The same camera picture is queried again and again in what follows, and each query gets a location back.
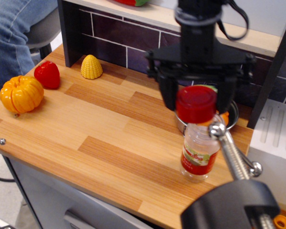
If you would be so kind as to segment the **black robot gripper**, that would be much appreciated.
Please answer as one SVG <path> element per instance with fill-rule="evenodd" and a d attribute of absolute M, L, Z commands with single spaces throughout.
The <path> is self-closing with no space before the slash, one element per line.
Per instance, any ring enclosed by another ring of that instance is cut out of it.
<path fill-rule="evenodd" d="M 256 57 L 219 42 L 215 24 L 181 26 L 180 42 L 150 50 L 147 74 L 158 84 L 165 106 L 176 109 L 179 80 L 215 81 L 216 108 L 225 113 L 234 98 L 237 81 L 252 79 Z"/>

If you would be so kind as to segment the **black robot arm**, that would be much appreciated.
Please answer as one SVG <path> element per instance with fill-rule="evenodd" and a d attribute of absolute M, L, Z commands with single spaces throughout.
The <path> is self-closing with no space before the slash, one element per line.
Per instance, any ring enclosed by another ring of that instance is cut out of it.
<path fill-rule="evenodd" d="M 181 26 L 178 44 L 148 51 L 148 77 L 159 84 L 165 106 L 174 111 L 179 81 L 217 83 L 216 108 L 224 113 L 230 107 L 239 82 L 248 83 L 256 57 L 221 44 L 215 27 L 226 34 L 222 6 L 230 5 L 249 23 L 247 14 L 233 0 L 180 0 L 175 8 Z"/>

